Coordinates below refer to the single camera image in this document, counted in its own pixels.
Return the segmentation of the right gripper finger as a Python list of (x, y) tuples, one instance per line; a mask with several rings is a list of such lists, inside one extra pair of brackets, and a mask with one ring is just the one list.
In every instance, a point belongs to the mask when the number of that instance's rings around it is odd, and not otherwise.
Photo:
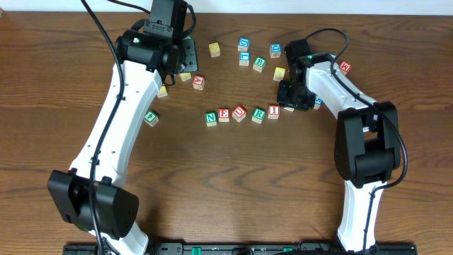
[(280, 81), (277, 90), (277, 102), (280, 106), (296, 106), (300, 85), (293, 81)]
[(299, 96), (299, 110), (308, 111), (314, 108), (316, 95), (314, 93), (307, 93), (306, 95)]

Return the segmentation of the red I block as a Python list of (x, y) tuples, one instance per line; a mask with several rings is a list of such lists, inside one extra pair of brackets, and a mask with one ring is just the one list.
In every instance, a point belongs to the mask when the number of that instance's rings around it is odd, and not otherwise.
[(277, 120), (280, 117), (280, 107), (278, 105), (268, 106), (268, 118)]

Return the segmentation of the green R block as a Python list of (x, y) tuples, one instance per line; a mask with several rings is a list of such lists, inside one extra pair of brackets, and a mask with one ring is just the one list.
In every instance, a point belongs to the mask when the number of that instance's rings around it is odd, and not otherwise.
[(252, 121), (261, 124), (265, 118), (265, 111), (261, 108), (256, 108), (252, 115)]

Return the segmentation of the red U block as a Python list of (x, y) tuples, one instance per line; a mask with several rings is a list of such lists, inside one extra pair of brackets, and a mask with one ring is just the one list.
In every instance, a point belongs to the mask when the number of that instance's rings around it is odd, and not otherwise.
[(246, 114), (247, 114), (246, 109), (241, 105), (235, 107), (235, 109), (233, 109), (233, 111), (231, 112), (232, 117), (238, 123), (240, 123), (246, 117)]

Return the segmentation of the red E block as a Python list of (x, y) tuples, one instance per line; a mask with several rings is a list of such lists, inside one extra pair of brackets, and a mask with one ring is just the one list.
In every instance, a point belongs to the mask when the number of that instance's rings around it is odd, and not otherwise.
[(228, 108), (220, 108), (218, 110), (218, 119), (221, 123), (227, 123), (230, 121), (230, 110)]

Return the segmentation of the green N block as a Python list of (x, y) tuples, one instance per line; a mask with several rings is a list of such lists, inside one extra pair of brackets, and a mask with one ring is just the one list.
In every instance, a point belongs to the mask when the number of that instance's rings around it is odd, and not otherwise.
[(205, 122), (207, 127), (215, 126), (217, 124), (217, 114), (215, 112), (206, 113)]

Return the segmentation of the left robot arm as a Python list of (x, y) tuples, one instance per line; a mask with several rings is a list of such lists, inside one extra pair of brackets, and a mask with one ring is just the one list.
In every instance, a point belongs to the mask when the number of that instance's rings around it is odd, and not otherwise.
[(47, 182), (63, 219), (96, 238), (94, 254), (145, 254), (148, 236), (136, 218), (139, 199), (125, 190), (132, 148), (143, 123), (157, 117), (149, 108), (167, 79), (196, 72), (193, 7), (184, 0), (154, 1), (117, 40), (109, 40), (113, 76), (86, 144), (67, 171)]

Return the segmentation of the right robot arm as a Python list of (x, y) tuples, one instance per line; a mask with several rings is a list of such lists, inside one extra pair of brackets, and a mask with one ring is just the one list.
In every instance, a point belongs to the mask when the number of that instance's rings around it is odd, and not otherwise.
[(301, 111), (325, 105), (336, 118), (334, 162), (345, 182), (337, 239), (343, 251), (368, 252), (380, 198), (401, 162), (396, 107), (364, 95), (332, 55), (312, 53), (305, 39), (289, 42), (285, 54), (290, 79), (280, 82), (277, 102)]

